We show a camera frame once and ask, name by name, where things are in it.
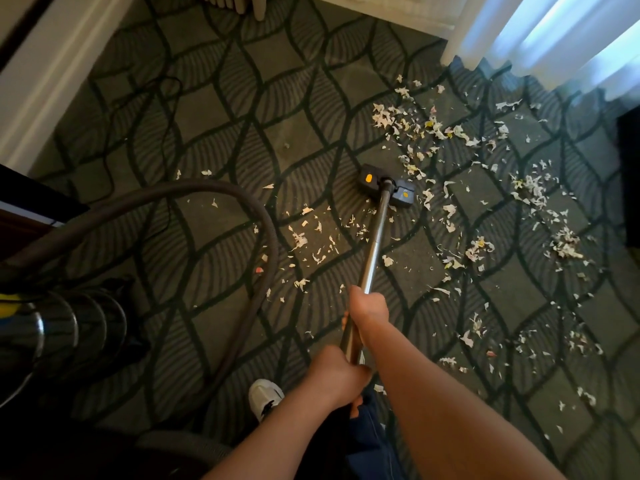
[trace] flexible gray hose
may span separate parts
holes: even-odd
[[[0,289],[15,287],[16,282],[29,272],[35,271],[53,258],[75,248],[86,234],[101,224],[150,202],[166,197],[178,198],[194,192],[216,192],[233,195],[238,201],[247,205],[262,222],[267,239],[269,258],[264,266],[264,274],[258,282],[255,293],[229,337],[225,354],[211,380],[203,391],[189,398],[187,404],[179,406],[176,413],[165,421],[165,424],[182,422],[190,413],[203,406],[215,394],[220,384],[226,379],[238,354],[240,354],[251,331],[258,309],[260,309],[267,290],[271,287],[275,278],[278,270],[278,237],[276,228],[267,210],[256,197],[238,185],[218,180],[184,179],[156,184],[117,197],[89,210],[71,220],[65,226],[57,228],[39,240],[32,242],[25,249],[0,263]]]

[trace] hand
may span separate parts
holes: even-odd
[[[328,345],[311,361],[303,384],[327,399],[333,411],[352,403],[370,380],[370,368],[348,363],[340,347]]]
[[[389,309],[385,297],[380,293],[365,294],[359,286],[349,288],[349,315],[360,332],[365,347],[369,334],[377,325],[389,322]]]

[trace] radiator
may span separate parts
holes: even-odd
[[[264,14],[267,11],[267,0],[204,0],[212,3],[220,8],[229,8],[235,10],[240,15],[244,15],[247,7],[253,5],[253,14],[255,19],[264,20]]]

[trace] person's left hand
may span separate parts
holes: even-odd
[[[329,401],[331,411],[351,404],[371,380],[366,365],[347,362],[340,347],[328,345],[311,361],[305,382]]]

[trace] white sheer curtain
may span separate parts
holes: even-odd
[[[640,102],[640,0],[468,0],[442,56]]]

